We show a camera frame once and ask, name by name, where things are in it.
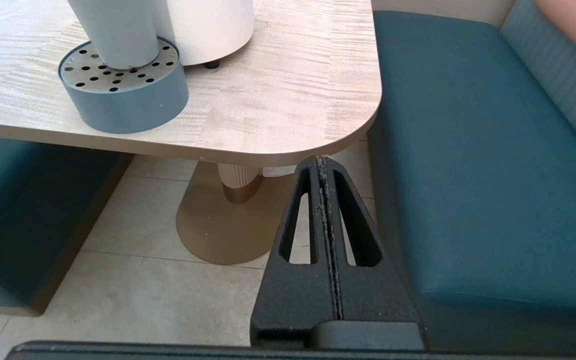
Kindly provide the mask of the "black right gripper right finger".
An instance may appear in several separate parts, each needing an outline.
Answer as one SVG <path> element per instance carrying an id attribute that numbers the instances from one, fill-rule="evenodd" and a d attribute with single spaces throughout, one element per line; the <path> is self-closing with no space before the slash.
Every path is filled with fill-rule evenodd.
<path id="1" fill-rule="evenodd" d="M 422 321 L 348 172 L 318 158 L 333 319 L 318 324 L 318 348 L 423 350 Z"/>

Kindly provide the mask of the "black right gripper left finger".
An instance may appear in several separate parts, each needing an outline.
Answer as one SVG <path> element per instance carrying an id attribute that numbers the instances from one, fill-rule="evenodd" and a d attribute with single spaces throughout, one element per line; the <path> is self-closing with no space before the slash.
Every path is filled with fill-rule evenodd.
<path id="1" fill-rule="evenodd" d="M 253 347 L 303 348 L 315 326 L 338 315 L 321 170 L 316 156 L 297 166 L 250 319 Z M 309 205 L 310 263 L 294 264 L 290 257 L 303 195 Z"/>

